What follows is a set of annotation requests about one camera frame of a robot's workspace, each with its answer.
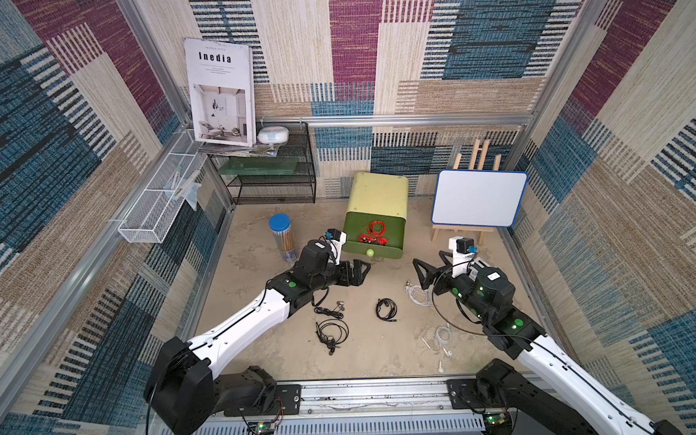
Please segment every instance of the wooden easel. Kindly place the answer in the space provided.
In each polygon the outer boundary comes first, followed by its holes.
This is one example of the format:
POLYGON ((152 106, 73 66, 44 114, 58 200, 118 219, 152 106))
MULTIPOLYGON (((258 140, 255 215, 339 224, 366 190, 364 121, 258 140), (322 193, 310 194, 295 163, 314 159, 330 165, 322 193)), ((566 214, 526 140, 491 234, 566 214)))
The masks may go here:
MULTIPOLYGON (((483 141, 483 149, 481 150, 481 158, 479 160, 478 167, 476 168, 477 171, 480 171, 483 169, 483 164, 486 161, 486 154, 488 153, 488 147, 490 145, 490 140, 486 139, 483 141)), ((476 166, 476 157, 478 155, 479 149, 481 146, 481 141, 479 139, 476 139, 476 142, 474 142, 474 149, 471 152, 471 160, 469 161, 469 170, 472 171, 474 169, 474 166, 476 166)), ((500 168, 500 160, 503 157, 502 154, 496 155, 496 159, 493 161, 493 170, 497 171, 500 168)), ((457 153, 457 157, 454 159, 454 166, 452 169, 459 169, 459 162, 461 162, 461 153, 457 153)), ((454 231, 478 231, 479 235, 476 237, 476 246, 481 246, 481 243, 483 242, 483 233, 484 232, 492 232, 495 230, 493 227, 477 227, 477 226, 463 226, 463 225, 439 225, 439 224, 433 224, 433 238, 432 241, 435 242, 437 240, 437 235, 440 232, 440 230, 454 230, 454 231)))

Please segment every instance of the robotic arm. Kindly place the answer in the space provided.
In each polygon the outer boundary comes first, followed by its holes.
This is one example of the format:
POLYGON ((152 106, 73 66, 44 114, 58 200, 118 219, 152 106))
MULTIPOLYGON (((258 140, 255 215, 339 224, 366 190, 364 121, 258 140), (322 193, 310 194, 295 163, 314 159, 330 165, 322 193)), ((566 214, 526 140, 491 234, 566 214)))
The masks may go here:
POLYGON ((476 259, 472 239, 453 237, 449 248, 451 253, 440 251, 445 263, 440 268, 413 260, 421 287, 433 285, 434 295, 454 294, 461 313, 467 316, 463 307, 469 309, 494 346, 519 359, 570 405, 535 389, 512 366, 494 359, 477 373, 473 390, 450 382, 453 406, 463 394, 484 406, 513 406, 558 434, 681 435, 668 421, 653 422, 621 401, 512 305, 515 287, 502 270, 476 259))
POLYGON ((221 374, 229 362, 272 326, 292 316, 314 292, 331 285, 361 285, 370 264, 340 261, 346 234, 330 229, 310 240, 292 269, 266 282, 246 307, 218 326, 184 343, 172 338, 159 351, 145 386, 150 404, 176 435, 189 435, 213 413, 240 407, 267 413, 276 396, 276 382, 252 366, 242 373, 221 374))

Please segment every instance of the white speaker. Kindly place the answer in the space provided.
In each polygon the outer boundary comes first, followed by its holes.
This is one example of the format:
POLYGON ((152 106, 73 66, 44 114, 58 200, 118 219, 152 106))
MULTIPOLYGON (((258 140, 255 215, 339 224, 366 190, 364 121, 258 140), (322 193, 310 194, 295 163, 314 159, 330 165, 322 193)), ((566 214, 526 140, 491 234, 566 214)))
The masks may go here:
POLYGON ((274 125, 271 127, 263 127, 259 130, 259 134, 256 137, 261 143, 285 143, 287 142, 287 138, 290 137, 290 132, 285 127, 274 125))

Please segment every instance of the stack of magazines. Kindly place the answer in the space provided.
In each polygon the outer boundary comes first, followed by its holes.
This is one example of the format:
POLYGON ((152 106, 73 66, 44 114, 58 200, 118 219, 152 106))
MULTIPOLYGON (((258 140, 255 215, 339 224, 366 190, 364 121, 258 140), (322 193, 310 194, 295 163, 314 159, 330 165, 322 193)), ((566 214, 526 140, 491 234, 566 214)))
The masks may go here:
POLYGON ((198 152, 233 157, 274 157, 278 154, 280 146, 283 144, 255 143, 252 146, 245 146, 203 142, 198 148, 198 152))

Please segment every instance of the floor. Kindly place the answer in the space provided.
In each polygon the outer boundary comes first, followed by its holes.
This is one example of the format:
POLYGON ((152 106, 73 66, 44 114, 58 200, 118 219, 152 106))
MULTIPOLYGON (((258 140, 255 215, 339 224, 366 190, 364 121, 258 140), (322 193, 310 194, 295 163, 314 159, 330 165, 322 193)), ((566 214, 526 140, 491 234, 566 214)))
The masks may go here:
MULTIPOLYGON (((239 206, 203 308, 198 333, 231 316, 262 291, 266 280, 292 266, 280 259, 268 227, 268 219, 273 214, 290 216, 299 255, 308 240, 316 239, 327 228, 342 227, 346 206, 345 201, 239 206)), ((448 239, 454 235, 452 231, 441 230, 437 242, 431 242, 431 210, 431 198, 409 199, 404 256, 400 260, 342 255, 342 260, 370 261, 372 270, 360 287, 333 286, 322 304, 333 309, 336 301, 345 301, 344 320, 350 334, 334 355, 329 356, 329 350, 315 334, 315 322, 328 317, 315 314, 311 306, 306 306, 261 335, 223 373, 259 365, 282 380, 432 375, 438 374, 438 361, 442 360, 445 373, 460 374, 475 373, 492 358, 503 359, 517 370, 525 370, 486 338, 456 329, 452 329, 452 342, 448 346, 453 353, 451 357, 444 356, 443 352, 434 353, 420 340, 421 331, 434 331, 445 322, 432 307, 414 304, 404 291, 404 284, 406 280, 418 282, 412 265, 414 258, 439 267, 437 253, 447 250, 448 239), (385 297, 396 302, 398 322, 384 322, 375 316, 377 299, 385 297)), ((475 238, 473 233, 458 235, 475 238)), ((493 266, 500 267, 518 289, 515 306, 537 318, 497 232, 484 234, 480 255, 493 266)), ((480 332, 480 327, 461 316, 452 296, 438 296, 436 303, 458 326, 480 332)))

